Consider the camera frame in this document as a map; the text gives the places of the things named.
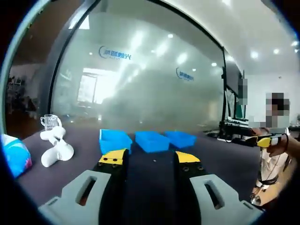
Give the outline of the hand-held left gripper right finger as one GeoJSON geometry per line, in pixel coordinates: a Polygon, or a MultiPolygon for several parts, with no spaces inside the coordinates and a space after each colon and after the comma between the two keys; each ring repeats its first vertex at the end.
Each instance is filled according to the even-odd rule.
{"type": "Polygon", "coordinates": [[[263,213],[192,154],[174,152],[174,182],[180,225],[252,225],[263,213]]]}

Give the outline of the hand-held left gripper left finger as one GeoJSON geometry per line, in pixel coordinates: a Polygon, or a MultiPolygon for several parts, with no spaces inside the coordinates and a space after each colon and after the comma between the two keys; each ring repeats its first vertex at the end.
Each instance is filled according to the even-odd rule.
{"type": "Polygon", "coordinates": [[[128,156],[128,149],[102,155],[92,170],[69,182],[39,212],[53,225],[120,225],[128,156]]]}

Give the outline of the person's right hand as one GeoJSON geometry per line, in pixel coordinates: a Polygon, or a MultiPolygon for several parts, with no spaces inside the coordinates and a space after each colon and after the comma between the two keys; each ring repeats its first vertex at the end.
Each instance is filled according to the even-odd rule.
{"type": "Polygon", "coordinates": [[[288,145],[289,145],[289,135],[283,134],[281,135],[280,143],[275,146],[268,147],[267,152],[269,153],[270,157],[281,155],[282,153],[287,152],[288,145]]]}

